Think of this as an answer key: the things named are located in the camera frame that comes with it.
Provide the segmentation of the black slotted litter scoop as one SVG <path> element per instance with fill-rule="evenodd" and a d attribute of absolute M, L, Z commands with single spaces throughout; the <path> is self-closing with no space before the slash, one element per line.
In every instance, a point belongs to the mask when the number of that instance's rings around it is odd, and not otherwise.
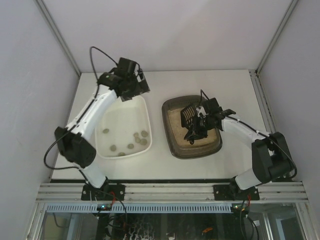
<path fill-rule="evenodd" d="M 194 103 L 186 106 L 180 111 L 181 127 L 189 129 L 191 126 L 200 128 L 199 118 L 197 116 L 196 105 Z"/>

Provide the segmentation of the brown translucent litter box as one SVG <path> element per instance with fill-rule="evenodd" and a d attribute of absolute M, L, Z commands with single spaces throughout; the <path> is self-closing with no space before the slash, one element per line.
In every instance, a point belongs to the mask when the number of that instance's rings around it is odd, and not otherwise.
<path fill-rule="evenodd" d="M 206 144 L 203 146 L 181 147 L 178 145 L 174 137 L 168 117 L 168 110 L 174 110 L 179 108 L 184 109 L 186 106 L 190 104 L 197 104 L 199 101 L 199 95 L 180 96 L 165 101 L 161 107 L 163 126 L 168 146 L 171 154 L 178 159 L 202 158 L 215 154 L 222 148 L 223 141 L 218 129 L 213 129 L 217 133 L 218 142 Z"/>

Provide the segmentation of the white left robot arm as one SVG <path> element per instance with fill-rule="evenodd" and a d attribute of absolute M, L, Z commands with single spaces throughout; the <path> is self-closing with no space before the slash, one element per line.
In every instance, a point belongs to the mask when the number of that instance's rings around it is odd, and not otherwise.
<path fill-rule="evenodd" d="M 79 114 L 65 127 L 54 131 L 61 156 L 76 168 L 94 188 L 101 188 L 107 181 L 95 163 L 97 151 L 90 144 L 96 124 L 105 111 L 117 100 L 123 102 L 148 93 L 150 88 L 140 65 L 121 57 L 112 70 L 97 78 L 96 90 Z"/>

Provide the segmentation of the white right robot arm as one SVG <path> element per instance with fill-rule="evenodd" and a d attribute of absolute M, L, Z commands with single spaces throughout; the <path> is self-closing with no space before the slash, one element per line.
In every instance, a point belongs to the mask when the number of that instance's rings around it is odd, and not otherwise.
<path fill-rule="evenodd" d="M 184 140 L 191 145 L 207 138 L 208 131 L 217 129 L 233 136 L 251 150 L 251 167 L 234 176 L 227 196 L 233 200 L 257 186 L 277 179 L 292 179 L 297 167 L 292 160 L 285 136 L 280 132 L 262 132 L 242 121 L 231 109 L 222 109 L 215 98 L 190 104 L 180 112 L 181 126 L 187 129 Z"/>

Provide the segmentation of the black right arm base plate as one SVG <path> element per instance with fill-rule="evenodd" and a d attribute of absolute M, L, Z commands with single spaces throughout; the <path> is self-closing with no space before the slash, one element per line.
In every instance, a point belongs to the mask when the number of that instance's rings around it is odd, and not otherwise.
<path fill-rule="evenodd" d="M 242 200 L 260 200 L 258 189 L 250 187 L 241 190 L 236 184 L 215 184 L 213 185 L 213 194 L 216 201 L 242 201 Z"/>

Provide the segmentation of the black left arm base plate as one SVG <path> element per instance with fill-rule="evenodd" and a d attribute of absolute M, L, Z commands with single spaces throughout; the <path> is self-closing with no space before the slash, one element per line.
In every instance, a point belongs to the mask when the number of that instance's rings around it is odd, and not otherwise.
<path fill-rule="evenodd" d="M 90 184 L 85 184 L 81 192 L 81 200 L 97 200 L 97 201 L 123 201 L 125 197 L 126 187 L 123 184 L 109 184 L 101 188 L 95 188 Z"/>

